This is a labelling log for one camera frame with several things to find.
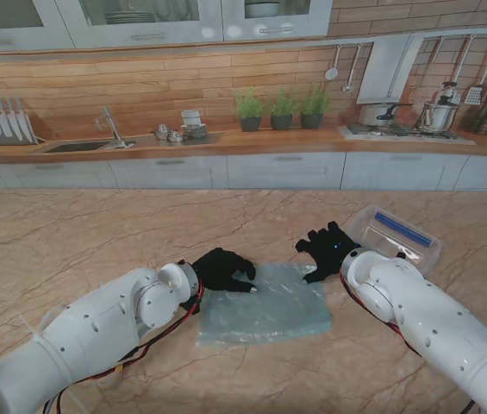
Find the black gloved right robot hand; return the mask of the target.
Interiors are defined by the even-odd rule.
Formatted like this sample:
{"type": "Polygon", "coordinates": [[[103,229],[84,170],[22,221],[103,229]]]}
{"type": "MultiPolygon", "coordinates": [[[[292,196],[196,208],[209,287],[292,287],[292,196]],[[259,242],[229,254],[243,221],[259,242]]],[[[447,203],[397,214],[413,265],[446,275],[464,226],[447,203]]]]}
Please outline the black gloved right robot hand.
{"type": "Polygon", "coordinates": [[[326,228],[311,230],[308,239],[299,240],[295,246],[298,253],[307,253],[316,265],[316,269],[306,274],[303,280],[312,284],[337,274],[343,260],[359,247],[335,221],[329,222],[326,228]]]}

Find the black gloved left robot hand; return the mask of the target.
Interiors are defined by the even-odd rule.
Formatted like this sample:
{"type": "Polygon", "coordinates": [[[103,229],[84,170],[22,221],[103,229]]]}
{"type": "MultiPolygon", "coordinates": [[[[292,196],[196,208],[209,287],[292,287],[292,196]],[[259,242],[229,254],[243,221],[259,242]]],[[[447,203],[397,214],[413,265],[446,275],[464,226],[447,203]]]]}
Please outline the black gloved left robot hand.
{"type": "Polygon", "coordinates": [[[256,286],[250,283],[256,277],[253,263],[233,251],[214,248],[192,263],[191,267],[203,286],[211,291],[257,291],[256,286]]]}

